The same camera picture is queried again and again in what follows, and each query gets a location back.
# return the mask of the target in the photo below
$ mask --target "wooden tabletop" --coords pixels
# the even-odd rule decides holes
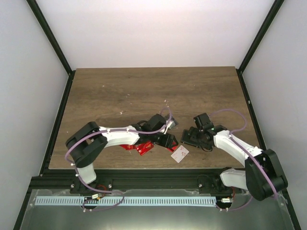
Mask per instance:
[[[193,117],[232,108],[248,121],[236,136],[251,145],[257,137],[234,67],[116,68],[77,69],[63,120],[51,157],[50,169],[69,169],[64,160],[65,141],[90,121],[104,127],[125,127],[169,106],[179,125],[169,133],[180,141],[184,129],[195,127]],[[232,112],[211,118],[215,125],[229,130],[243,126],[243,119]],[[171,152],[155,146],[140,156],[136,150],[120,146],[104,149],[94,162],[99,169],[162,169],[241,167],[229,154],[214,148],[204,152],[183,144],[189,154],[177,163]]]

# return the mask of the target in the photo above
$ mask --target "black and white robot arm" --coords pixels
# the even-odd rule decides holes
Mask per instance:
[[[212,150],[213,147],[222,149],[245,167],[245,170],[228,169],[223,171],[220,174],[220,178],[225,186],[248,190],[259,201],[273,195],[270,185],[258,166],[241,147],[257,160],[277,192],[288,186],[281,164],[273,150],[262,150],[251,146],[230,134],[225,127],[221,125],[214,126],[206,113],[195,117],[194,121],[197,128],[191,127],[189,130],[184,130],[181,139],[182,143],[207,150]],[[230,138],[230,135],[241,147]]]
[[[120,128],[102,127],[98,126],[96,122],[87,123],[66,141],[66,146],[70,149],[89,134],[101,132],[101,134],[91,137],[90,142],[84,140],[71,151],[71,157],[77,167],[79,176],[86,184],[96,180],[93,162],[100,152],[107,147],[139,145],[148,141],[165,148],[177,146],[178,142],[175,136],[167,133],[167,130],[177,125],[177,122],[174,118],[171,118],[166,123],[168,118],[156,114],[148,121],[141,121],[137,124]]]

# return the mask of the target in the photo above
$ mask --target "perforated white strip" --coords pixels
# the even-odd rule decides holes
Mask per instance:
[[[106,196],[99,201],[89,201],[85,205],[111,206],[118,203],[121,197]],[[80,196],[37,196],[38,206],[80,206],[84,197]],[[211,196],[127,196],[120,206],[200,206],[214,207],[216,198]]]

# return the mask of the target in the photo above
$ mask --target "white playing card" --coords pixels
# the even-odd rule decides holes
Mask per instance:
[[[175,152],[173,152],[171,157],[174,158],[177,163],[179,163],[185,156],[187,156],[188,153],[189,151],[181,145]]]

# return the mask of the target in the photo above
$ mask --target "red card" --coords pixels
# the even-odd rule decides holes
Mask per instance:
[[[166,148],[166,149],[171,151],[171,152],[174,152],[177,149],[177,147],[178,147],[178,145],[176,145],[176,146],[174,146],[174,147],[172,147],[170,149],[169,148]]]
[[[120,145],[121,147],[123,147],[125,150],[134,150],[136,149],[135,145]]]
[[[140,144],[138,147],[136,147],[136,150],[142,156],[145,153],[147,153],[149,150],[151,150],[153,147],[154,147],[154,144],[150,141],[147,141],[146,143]]]

